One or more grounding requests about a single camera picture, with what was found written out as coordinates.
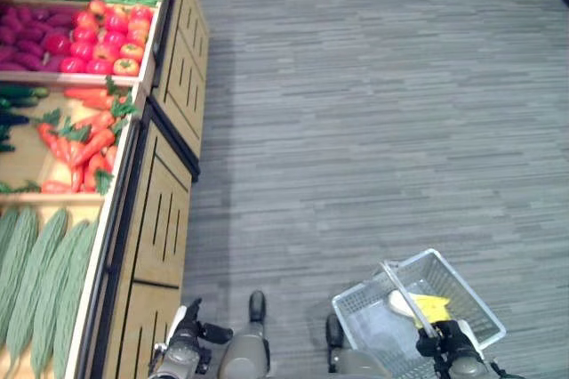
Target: tomato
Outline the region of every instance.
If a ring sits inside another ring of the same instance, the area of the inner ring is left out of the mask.
[[[113,63],[108,60],[93,59],[87,63],[88,74],[110,75],[113,73]]]
[[[144,20],[152,21],[152,15],[153,14],[154,13],[152,12],[152,10],[150,10],[150,7],[147,7],[146,5],[136,4],[131,9],[130,17],[133,20],[134,19],[144,19]]]
[[[115,75],[123,77],[136,77],[139,75],[140,65],[134,59],[119,59],[113,65]]]
[[[89,61],[92,58],[93,47],[92,44],[86,43],[84,41],[78,41],[71,44],[69,47],[69,52],[74,57]]]
[[[137,29],[142,29],[147,32],[150,31],[150,22],[145,19],[132,19],[128,22],[128,30],[132,32]]]
[[[95,32],[99,30],[99,23],[92,12],[80,12],[75,19],[75,24],[77,28],[89,28]]]
[[[105,43],[114,44],[120,48],[126,43],[126,36],[120,32],[107,32],[103,37],[103,41]]]
[[[92,52],[92,57],[94,59],[103,59],[114,62],[118,59],[118,47],[111,43],[97,44]]]
[[[69,38],[59,33],[50,34],[44,40],[45,50],[51,54],[69,54],[70,45]]]
[[[119,13],[111,14],[105,20],[105,28],[107,28],[109,31],[112,30],[125,34],[128,32],[128,19],[126,15]]]
[[[107,4],[103,0],[91,0],[88,10],[97,17],[102,17],[107,10]]]
[[[136,44],[125,44],[121,47],[120,56],[123,59],[135,59],[137,62],[142,62],[144,56],[144,49]]]
[[[85,62],[78,57],[66,57],[61,61],[60,71],[65,74],[85,72]]]
[[[148,32],[146,30],[136,29],[126,34],[126,41],[128,43],[140,45],[141,47],[146,46],[147,40]]]
[[[73,40],[95,44],[97,42],[97,32],[91,28],[75,28],[73,29]]]

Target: yellow item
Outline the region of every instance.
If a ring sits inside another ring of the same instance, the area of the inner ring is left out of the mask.
[[[409,294],[414,302],[417,304],[423,315],[427,318],[429,323],[451,319],[446,305],[451,301],[446,297],[433,296],[428,294]],[[405,315],[414,320],[415,326],[421,328],[421,322],[415,317],[413,311],[407,305],[403,295],[394,290],[389,294],[388,298],[389,307],[398,314]]]

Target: vertical slot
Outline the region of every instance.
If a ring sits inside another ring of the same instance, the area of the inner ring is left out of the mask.
[[[158,232],[158,220],[160,219],[160,205],[162,205],[162,194],[160,194],[158,197],[158,208],[156,210],[156,222],[154,223],[154,236],[152,237],[152,246],[156,245],[156,233]]]
[[[186,95],[186,107],[189,106],[189,92],[191,92],[192,89],[192,74],[194,73],[194,67],[192,66],[189,69],[189,81],[188,81],[188,93]]]

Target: produce display stand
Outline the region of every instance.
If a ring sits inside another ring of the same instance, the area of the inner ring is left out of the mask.
[[[85,7],[68,1],[3,1]],[[131,88],[141,114],[130,116],[121,133],[108,193],[0,196],[0,211],[32,205],[42,223],[63,206],[72,223],[99,217],[67,379],[145,378],[151,344],[163,338],[180,303],[191,184],[199,174],[209,30],[198,0],[164,0],[154,11],[138,77],[113,77],[117,85]],[[50,88],[50,96],[26,115],[61,108],[64,116],[79,119],[94,111],[65,98],[63,90],[99,86],[104,77],[0,72],[0,81]],[[32,126],[13,127],[11,142],[16,151],[0,154],[0,180],[17,185],[25,179],[69,179]],[[4,348],[1,376],[8,366]],[[34,377],[29,350],[11,377]],[[51,366],[44,377],[53,377]]]

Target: carrot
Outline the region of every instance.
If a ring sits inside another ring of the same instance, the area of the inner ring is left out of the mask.
[[[45,181],[42,184],[44,194],[68,194],[72,192],[71,186],[62,181]]]
[[[79,192],[84,180],[84,168],[82,165],[71,170],[71,191]]]
[[[108,128],[96,133],[85,147],[77,152],[71,159],[71,165],[77,167],[86,163],[93,155],[100,152],[101,149],[112,145],[115,142],[115,135]]]
[[[115,96],[107,97],[92,97],[83,100],[83,106],[93,109],[110,110],[113,107],[113,102],[117,100],[119,103],[123,104],[126,102],[125,97],[117,98]]]
[[[115,117],[108,110],[103,110],[98,114],[83,118],[75,123],[75,128],[83,128],[87,125],[91,126],[92,133],[98,133],[103,128],[112,126],[115,123]]]
[[[70,97],[72,99],[91,99],[93,97],[106,97],[108,96],[108,90],[106,88],[83,88],[74,87],[66,88],[63,92],[65,97]]]
[[[116,159],[116,145],[113,145],[107,149],[107,153],[105,154],[105,161],[107,161],[107,165],[109,167],[109,171],[113,169],[115,165]]]
[[[82,141],[69,141],[69,161],[71,161],[77,152],[83,150],[85,144]]]

